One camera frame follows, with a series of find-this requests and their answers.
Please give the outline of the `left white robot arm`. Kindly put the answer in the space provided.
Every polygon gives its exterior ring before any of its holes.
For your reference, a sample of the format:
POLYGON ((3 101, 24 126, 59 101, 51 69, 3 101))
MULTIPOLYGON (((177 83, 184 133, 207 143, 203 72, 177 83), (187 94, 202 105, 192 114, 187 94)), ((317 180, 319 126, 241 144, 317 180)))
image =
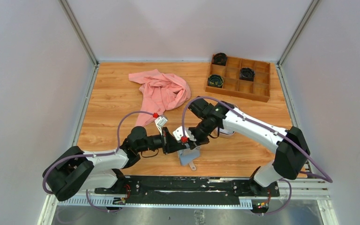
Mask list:
POLYGON ((189 147, 191 140, 194 137, 189 130, 178 130, 172 135, 164 127, 160 134, 148 136, 144 127, 137 126, 114 150, 91 152, 73 146, 44 171, 43 188, 59 201, 95 188, 108 188, 118 194, 125 187, 120 170, 137 163, 142 152, 163 150, 166 154, 173 153, 189 147))

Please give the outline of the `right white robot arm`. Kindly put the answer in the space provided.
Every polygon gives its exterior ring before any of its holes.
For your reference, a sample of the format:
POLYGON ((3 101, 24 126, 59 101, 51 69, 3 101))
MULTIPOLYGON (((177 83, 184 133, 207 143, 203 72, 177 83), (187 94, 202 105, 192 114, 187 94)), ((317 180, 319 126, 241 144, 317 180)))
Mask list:
POLYGON ((275 154, 272 162, 258 167, 249 178, 247 187, 254 195, 262 195, 269 185, 282 178, 295 180, 310 156, 304 134, 297 127, 276 127, 247 115, 232 104, 218 101, 212 105, 203 97, 190 101, 186 109, 201 119, 191 131, 195 140, 206 139, 216 128, 227 129, 260 143, 275 154))

